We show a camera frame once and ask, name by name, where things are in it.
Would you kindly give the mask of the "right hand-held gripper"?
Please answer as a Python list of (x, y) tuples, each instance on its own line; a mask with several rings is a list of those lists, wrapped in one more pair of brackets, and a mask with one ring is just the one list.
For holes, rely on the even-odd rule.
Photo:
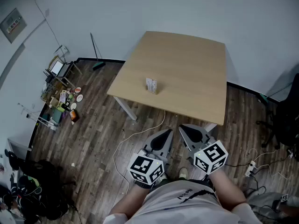
[(208, 132), (201, 126), (181, 124), (178, 126), (184, 146), (188, 148), (192, 164), (207, 175), (218, 170), (226, 163), (228, 152), (220, 140), (198, 148), (202, 140), (210, 138)]

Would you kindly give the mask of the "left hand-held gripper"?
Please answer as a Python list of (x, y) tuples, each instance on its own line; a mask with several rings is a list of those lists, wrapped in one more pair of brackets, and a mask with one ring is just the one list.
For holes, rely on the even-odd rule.
[(135, 181), (152, 185), (164, 174), (173, 135), (172, 129), (154, 133), (146, 139), (144, 148), (140, 149), (138, 153), (133, 153), (127, 170)]

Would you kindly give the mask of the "person's left shoe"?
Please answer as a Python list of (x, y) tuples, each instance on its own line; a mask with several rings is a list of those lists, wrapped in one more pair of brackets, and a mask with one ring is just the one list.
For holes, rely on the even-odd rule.
[(157, 178), (155, 184), (158, 185), (164, 180), (168, 180), (166, 173), (163, 173), (160, 177)]

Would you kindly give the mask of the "white power strip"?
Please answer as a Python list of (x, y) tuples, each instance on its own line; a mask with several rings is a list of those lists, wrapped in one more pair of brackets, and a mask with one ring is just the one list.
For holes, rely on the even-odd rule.
[(246, 170), (244, 176), (249, 177), (253, 173), (253, 170), (255, 168), (256, 168), (256, 163), (254, 161), (251, 161), (247, 167), (247, 170)]

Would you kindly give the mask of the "person's grey shirt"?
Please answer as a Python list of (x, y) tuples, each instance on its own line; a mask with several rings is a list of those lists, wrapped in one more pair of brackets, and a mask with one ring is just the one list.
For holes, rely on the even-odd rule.
[(103, 224), (262, 224), (251, 207), (242, 203), (224, 209), (208, 186), (175, 181), (150, 192), (131, 217), (112, 214)]

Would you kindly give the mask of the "light wooden table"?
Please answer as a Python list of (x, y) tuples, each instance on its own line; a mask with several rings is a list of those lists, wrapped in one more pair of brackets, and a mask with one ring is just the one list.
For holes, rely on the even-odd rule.
[(223, 125), (226, 47), (221, 42), (147, 31), (107, 93), (168, 112)]

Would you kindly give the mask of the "green dustpan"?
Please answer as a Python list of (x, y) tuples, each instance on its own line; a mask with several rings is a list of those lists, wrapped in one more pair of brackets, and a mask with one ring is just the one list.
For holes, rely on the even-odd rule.
[(259, 93), (259, 94), (257, 95), (257, 98), (258, 98), (258, 100), (259, 100), (262, 104), (264, 104), (265, 106), (268, 105), (269, 101), (268, 101), (267, 97), (264, 96), (263, 94)]

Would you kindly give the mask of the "black framed orange tray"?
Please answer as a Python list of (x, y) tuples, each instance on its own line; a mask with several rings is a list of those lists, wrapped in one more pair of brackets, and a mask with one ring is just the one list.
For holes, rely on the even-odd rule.
[(69, 116), (72, 122), (77, 122), (79, 120), (79, 115), (75, 109), (69, 111)]

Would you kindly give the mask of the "green broom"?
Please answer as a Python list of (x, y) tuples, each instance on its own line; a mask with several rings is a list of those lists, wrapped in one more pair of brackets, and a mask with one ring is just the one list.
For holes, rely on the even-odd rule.
[(101, 56), (100, 50), (98, 49), (98, 47), (96, 45), (96, 42), (94, 40), (92, 33), (90, 33), (90, 37), (92, 40), (93, 49), (94, 49), (94, 53), (95, 53), (96, 60), (97, 60), (96, 64), (93, 66), (93, 71), (96, 71), (96, 70), (104, 67), (106, 65), (106, 63), (99, 59), (99, 57), (102, 58), (102, 56)]

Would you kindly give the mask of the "black office chair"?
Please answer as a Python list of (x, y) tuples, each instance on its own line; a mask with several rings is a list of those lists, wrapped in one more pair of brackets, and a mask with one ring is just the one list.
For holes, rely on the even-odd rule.
[(281, 144), (289, 147), (288, 150), (293, 152), (295, 160), (299, 162), (299, 73), (294, 77), (287, 98), (279, 102), (275, 113), (268, 111), (268, 114), (271, 124), (262, 120), (256, 121), (257, 125), (263, 125), (271, 131), (268, 140), (261, 147), (266, 148), (275, 137), (275, 149), (280, 149)]

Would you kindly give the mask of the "teal box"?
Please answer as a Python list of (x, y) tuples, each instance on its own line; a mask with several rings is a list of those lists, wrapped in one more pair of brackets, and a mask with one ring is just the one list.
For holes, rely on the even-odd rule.
[(57, 124), (59, 124), (60, 121), (61, 121), (61, 116), (62, 116), (62, 112), (61, 111), (59, 111), (58, 109), (53, 109), (52, 120), (54, 122), (56, 122)]

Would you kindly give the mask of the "black swivel chair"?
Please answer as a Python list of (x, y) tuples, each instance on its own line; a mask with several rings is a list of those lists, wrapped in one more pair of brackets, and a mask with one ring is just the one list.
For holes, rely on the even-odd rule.
[(43, 203), (46, 206), (45, 217), (48, 220), (57, 220), (67, 213), (70, 206), (75, 207), (74, 202), (64, 193), (63, 186), (76, 183), (74, 181), (63, 183), (60, 180), (62, 170), (61, 166), (53, 165), (53, 168), (47, 172), (45, 182), (42, 183)]

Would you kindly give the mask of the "open laptop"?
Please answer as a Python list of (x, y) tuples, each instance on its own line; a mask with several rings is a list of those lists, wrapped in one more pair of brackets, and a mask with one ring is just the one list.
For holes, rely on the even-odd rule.
[(71, 70), (71, 66), (71, 63), (62, 63), (60, 60), (56, 60), (53, 63), (50, 72), (55, 77), (63, 78), (67, 76), (68, 72)]

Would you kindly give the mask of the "grey cabinet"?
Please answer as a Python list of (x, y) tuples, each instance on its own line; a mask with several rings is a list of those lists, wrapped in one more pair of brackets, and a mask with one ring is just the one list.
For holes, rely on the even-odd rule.
[(25, 160), (27, 157), (27, 154), (29, 154), (32, 149), (24, 146), (22, 144), (19, 144), (17, 142), (14, 142), (10, 139), (7, 139), (7, 145), (6, 145), (6, 149), (10, 152), (13, 152), (17, 157)]

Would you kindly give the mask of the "grey wall panel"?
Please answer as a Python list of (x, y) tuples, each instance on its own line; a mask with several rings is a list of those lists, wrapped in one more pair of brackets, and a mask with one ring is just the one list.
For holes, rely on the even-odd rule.
[(1, 23), (0, 30), (10, 43), (17, 38), (22, 30), (27, 26), (23, 16), (15, 8)]

